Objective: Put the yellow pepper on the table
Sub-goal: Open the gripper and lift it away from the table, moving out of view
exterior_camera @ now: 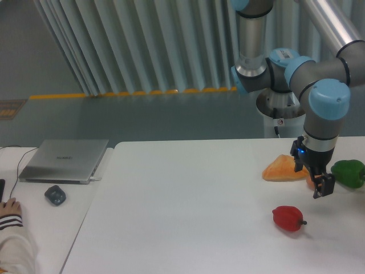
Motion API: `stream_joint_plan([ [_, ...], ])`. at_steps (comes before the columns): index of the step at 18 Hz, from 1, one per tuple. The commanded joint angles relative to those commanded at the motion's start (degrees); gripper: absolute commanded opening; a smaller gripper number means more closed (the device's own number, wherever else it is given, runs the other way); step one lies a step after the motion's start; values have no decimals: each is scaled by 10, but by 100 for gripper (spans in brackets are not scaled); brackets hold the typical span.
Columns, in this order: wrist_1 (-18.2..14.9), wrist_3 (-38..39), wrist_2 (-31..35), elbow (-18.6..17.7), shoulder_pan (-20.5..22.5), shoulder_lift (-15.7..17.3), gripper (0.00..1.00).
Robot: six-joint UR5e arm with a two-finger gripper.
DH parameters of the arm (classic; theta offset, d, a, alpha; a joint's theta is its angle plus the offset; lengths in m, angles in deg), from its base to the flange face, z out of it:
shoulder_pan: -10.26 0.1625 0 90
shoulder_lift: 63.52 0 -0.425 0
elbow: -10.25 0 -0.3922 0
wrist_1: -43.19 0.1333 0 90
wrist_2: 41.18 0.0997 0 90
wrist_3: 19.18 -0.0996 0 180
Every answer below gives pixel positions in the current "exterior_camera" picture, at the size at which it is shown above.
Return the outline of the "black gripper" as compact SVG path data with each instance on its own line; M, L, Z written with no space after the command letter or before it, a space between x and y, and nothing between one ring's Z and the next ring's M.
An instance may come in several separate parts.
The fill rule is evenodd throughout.
M327 165L334 152L334 139L320 140L312 136L299 136L293 141L290 154L294 158L294 171L306 167L314 183L313 198L321 198L334 192L335 176L327 173Z

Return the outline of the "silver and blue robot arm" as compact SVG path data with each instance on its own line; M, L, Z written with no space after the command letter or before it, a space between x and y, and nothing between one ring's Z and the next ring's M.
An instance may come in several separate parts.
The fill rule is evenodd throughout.
M334 1L300 1L334 55L325 62L293 56L287 65L263 57L266 17L273 1L232 1L240 32L239 57L232 76L239 91L292 92L305 112L303 133L290 153L295 171L306 168L314 198L333 193L335 176L326 171L344 118L350 88L364 83L364 40Z

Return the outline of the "white sleeved forearm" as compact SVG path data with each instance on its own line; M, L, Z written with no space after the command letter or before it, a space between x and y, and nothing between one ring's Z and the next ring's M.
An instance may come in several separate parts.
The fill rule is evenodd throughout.
M1 273L35 273L35 253L22 217L1 217Z

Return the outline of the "person's hand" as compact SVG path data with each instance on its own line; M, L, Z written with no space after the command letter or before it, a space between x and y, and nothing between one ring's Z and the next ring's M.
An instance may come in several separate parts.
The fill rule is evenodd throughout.
M0 217L10 215L22 216L21 204L16 198L10 198L7 202L1 202L0 204Z

